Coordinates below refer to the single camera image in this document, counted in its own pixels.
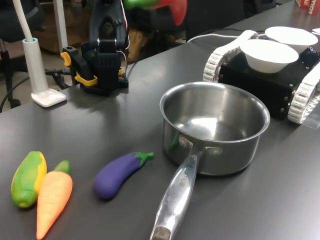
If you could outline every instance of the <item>saucepan handle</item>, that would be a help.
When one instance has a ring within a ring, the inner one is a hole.
[[[191,150],[175,172],[161,200],[150,240],[173,238],[187,210],[202,153]]]

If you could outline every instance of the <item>white cable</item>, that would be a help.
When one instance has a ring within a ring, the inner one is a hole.
[[[118,53],[122,53],[122,55],[124,56],[124,60],[125,60],[125,69],[124,69],[124,76],[127,77],[127,65],[128,65],[128,62],[127,62],[127,57],[125,55],[125,53],[123,51],[117,51]]]
[[[228,35],[220,35],[220,34],[215,34],[215,33],[210,33],[210,34],[205,34],[205,35],[200,35],[200,36],[195,36],[191,39],[189,39],[189,41],[187,41],[187,43],[195,40],[195,39],[199,39],[199,38],[203,38],[203,37],[208,37],[208,36],[215,36],[215,37],[221,37],[221,38],[230,38],[230,39],[236,39],[239,36],[228,36]]]
[[[129,48],[130,48],[130,37],[129,37],[129,34],[128,34],[128,46],[125,48],[125,50],[127,50]]]
[[[20,0],[13,0],[13,4],[14,4],[14,8],[15,8],[16,14],[18,16],[20,25],[22,27],[24,37],[27,42],[32,43],[34,41],[34,39],[31,35],[31,31],[28,26],[26,16],[25,16],[24,10],[22,8],[21,2],[20,2]]]
[[[128,23],[127,23],[127,18],[126,18],[126,14],[125,14],[125,9],[124,9],[124,5],[122,4],[122,0],[120,0],[120,2],[121,2],[122,14],[123,14],[124,22],[125,22],[125,30],[127,30]]]

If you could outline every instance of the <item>purple eggplant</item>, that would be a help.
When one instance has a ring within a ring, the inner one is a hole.
[[[153,152],[132,152],[110,162],[96,175],[94,192],[102,199],[113,198],[124,181],[154,156]]]

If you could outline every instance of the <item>red object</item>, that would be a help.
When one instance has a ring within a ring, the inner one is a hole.
[[[320,7],[320,0],[309,0],[309,11],[308,14],[315,16],[318,14]]]
[[[187,13],[187,0],[160,0],[152,9],[169,6],[172,12],[175,25],[180,25]]]
[[[300,8],[309,8],[309,0],[295,0]]]

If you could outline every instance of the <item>white bowl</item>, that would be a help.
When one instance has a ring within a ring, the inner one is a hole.
[[[269,27],[265,30],[265,35],[271,40],[288,45],[296,50],[298,54],[318,42],[318,38],[312,33],[300,28],[287,26]]]
[[[242,43],[240,48],[245,53],[249,66],[266,74],[277,73],[299,58],[291,47],[276,41],[250,39]]]

